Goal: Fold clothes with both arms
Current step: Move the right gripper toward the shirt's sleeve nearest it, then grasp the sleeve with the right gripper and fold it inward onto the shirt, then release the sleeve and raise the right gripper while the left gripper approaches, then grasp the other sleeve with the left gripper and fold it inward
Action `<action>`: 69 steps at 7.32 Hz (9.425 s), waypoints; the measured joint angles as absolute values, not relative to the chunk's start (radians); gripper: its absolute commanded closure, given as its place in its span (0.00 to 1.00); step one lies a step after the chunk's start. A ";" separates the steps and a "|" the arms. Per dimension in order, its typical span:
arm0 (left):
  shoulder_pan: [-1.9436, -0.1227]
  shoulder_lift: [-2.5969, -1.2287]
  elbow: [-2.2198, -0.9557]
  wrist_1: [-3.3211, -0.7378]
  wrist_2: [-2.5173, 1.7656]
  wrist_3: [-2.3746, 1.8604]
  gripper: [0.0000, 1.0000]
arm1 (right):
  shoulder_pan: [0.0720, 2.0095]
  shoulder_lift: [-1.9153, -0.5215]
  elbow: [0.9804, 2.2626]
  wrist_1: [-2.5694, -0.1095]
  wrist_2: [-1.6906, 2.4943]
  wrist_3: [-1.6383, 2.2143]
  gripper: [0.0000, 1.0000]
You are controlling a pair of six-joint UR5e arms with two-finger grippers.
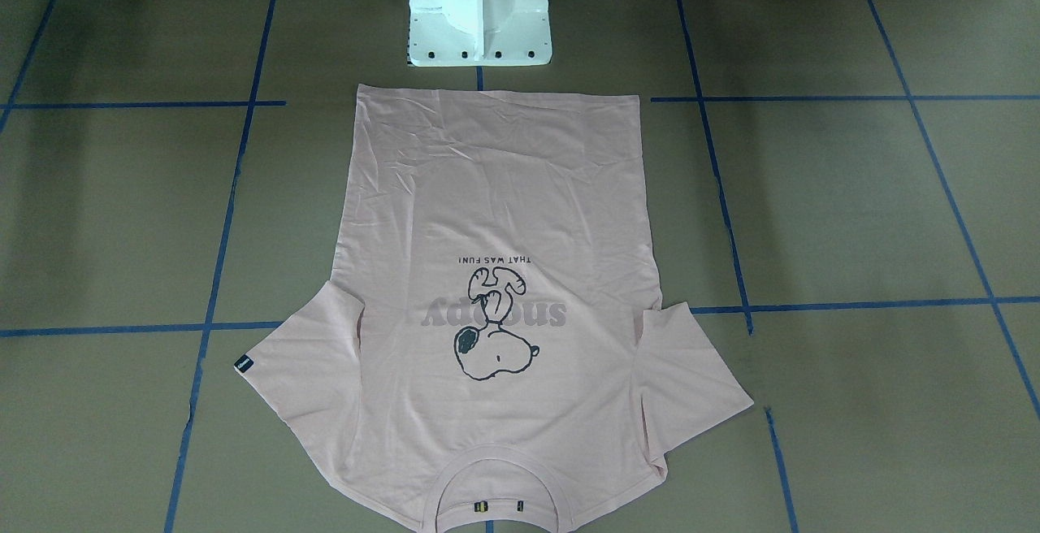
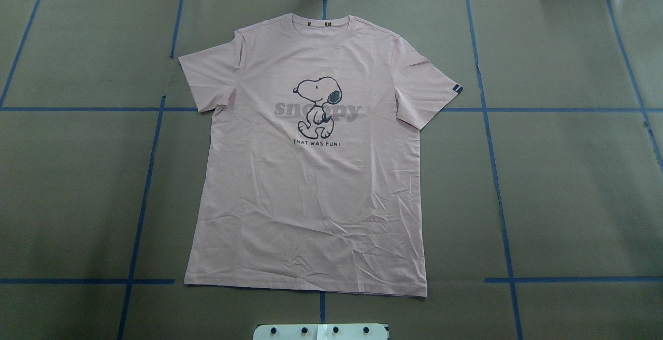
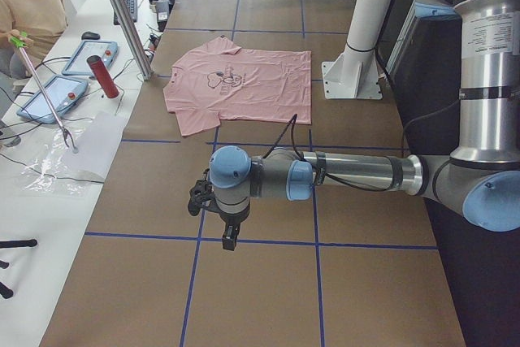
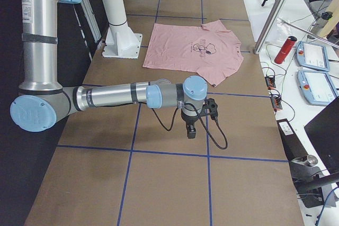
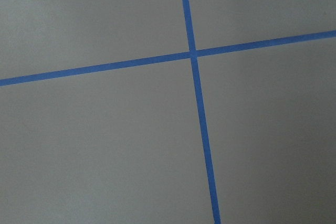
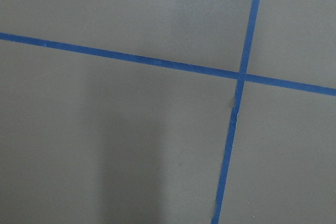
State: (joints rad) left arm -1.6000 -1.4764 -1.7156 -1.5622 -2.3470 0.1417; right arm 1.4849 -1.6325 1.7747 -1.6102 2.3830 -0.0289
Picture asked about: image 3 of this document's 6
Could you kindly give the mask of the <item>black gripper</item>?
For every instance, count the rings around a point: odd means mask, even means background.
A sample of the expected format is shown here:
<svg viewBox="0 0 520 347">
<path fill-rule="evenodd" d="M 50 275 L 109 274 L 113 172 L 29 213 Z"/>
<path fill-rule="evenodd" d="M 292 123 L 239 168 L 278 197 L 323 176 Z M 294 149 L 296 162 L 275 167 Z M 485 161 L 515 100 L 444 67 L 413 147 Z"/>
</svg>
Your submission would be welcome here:
<svg viewBox="0 0 520 347">
<path fill-rule="evenodd" d="M 217 200 L 216 206 L 219 209 L 219 217 L 226 223 L 222 235 L 223 249 L 234 250 L 239 236 L 239 225 L 249 217 L 250 200 L 237 204 L 226 204 Z"/>
</svg>

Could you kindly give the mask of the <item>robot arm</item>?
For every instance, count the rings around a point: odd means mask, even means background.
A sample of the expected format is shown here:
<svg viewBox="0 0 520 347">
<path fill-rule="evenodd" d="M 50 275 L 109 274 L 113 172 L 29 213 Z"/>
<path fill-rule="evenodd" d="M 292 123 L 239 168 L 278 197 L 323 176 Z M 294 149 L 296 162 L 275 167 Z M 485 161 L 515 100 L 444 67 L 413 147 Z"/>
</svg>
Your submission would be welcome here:
<svg viewBox="0 0 520 347">
<path fill-rule="evenodd" d="M 277 146 L 251 157 L 236 146 L 220 148 L 191 189 L 188 211 L 220 216 L 224 249 L 235 249 L 252 199 L 306 200 L 322 184 L 403 191 L 435 200 L 489 231 L 518 228 L 519 0 L 416 0 L 415 14 L 462 21 L 457 148 L 447 156 L 405 158 Z"/>
</svg>

